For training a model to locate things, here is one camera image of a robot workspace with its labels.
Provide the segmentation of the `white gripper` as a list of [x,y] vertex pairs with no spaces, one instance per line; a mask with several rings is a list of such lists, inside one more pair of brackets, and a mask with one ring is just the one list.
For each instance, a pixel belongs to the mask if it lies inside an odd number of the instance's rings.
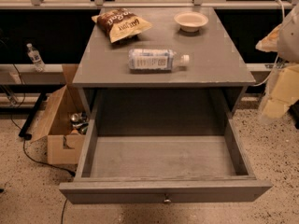
[[[278,52],[280,58],[299,63],[299,4],[255,48],[264,52]],[[265,96],[259,105],[259,121],[270,124],[281,119],[299,100],[299,64],[274,68],[265,87]]]

